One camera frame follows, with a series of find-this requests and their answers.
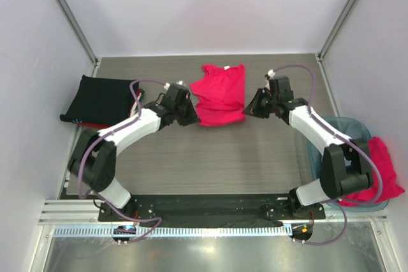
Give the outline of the white t shirt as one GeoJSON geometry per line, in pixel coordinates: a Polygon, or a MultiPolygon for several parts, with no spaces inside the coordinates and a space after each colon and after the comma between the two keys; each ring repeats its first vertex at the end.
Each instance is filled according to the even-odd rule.
{"type": "Polygon", "coordinates": [[[130,116],[130,117],[136,115],[136,113],[137,113],[137,111],[138,111],[138,109],[139,109],[138,104],[140,104],[141,106],[143,105],[144,95],[145,95],[144,92],[138,92],[138,93],[136,94],[137,99],[138,99],[138,102],[134,102],[134,103],[133,103],[133,105],[132,105],[132,107],[131,107],[131,109],[130,109],[130,112],[129,112],[129,116],[130,116]]]}

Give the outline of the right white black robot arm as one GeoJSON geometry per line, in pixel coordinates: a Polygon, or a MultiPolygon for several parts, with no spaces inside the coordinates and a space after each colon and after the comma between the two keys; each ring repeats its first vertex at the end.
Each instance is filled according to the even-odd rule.
{"type": "Polygon", "coordinates": [[[244,114],[268,118],[274,114],[302,133],[321,154],[321,171],[314,181],[289,191],[287,208],[304,218],[317,204],[338,200],[374,184],[368,143],[352,139],[323,120],[303,98],[295,98],[288,77],[266,78],[244,114]]]}

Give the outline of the black t shirt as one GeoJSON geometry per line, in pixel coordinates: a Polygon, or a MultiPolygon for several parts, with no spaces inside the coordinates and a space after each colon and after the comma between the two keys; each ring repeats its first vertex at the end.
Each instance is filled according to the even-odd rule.
{"type": "Polygon", "coordinates": [[[75,119],[86,123],[118,124],[129,117],[135,99],[130,91],[131,80],[93,78],[83,75],[78,91],[65,114],[63,122],[75,119]]]}

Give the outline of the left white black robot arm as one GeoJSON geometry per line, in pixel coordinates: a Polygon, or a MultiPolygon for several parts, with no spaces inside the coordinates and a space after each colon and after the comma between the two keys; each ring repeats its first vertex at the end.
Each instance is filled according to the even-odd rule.
{"type": "Polygon", "coordinates": [[[115,177],[117,157],[143,137],[174,122],[180,126],[200,120],[191,93],[182,82],[166,83],[164,92],[144,106],[136,101],[136,113],[109,128],[81,132],[68,162],[68,171],[77,177],[78,195],[86,184],[121,220],[135,221],[136,201],[115,177]]]}

